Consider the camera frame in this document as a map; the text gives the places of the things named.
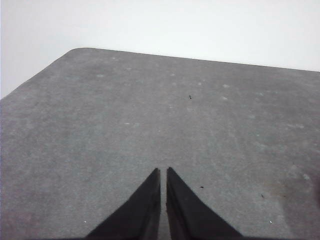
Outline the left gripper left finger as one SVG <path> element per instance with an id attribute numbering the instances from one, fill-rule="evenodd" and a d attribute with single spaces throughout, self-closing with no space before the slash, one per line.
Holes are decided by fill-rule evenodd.
<path id="1" fill-rule="evenodd" d="M 129 199 L 86 240 L 156 240 L 161 214 L 161 175 L 155 168 Z"/>

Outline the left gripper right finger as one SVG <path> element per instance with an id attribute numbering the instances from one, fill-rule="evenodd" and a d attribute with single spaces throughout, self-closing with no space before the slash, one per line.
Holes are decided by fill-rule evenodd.
<path id="1" fill-rule="evenodd" d="M 176 171 L 166 172 L 166 210 L 173 240 L 237 240 L 243 235 L 205 205 Z"/>

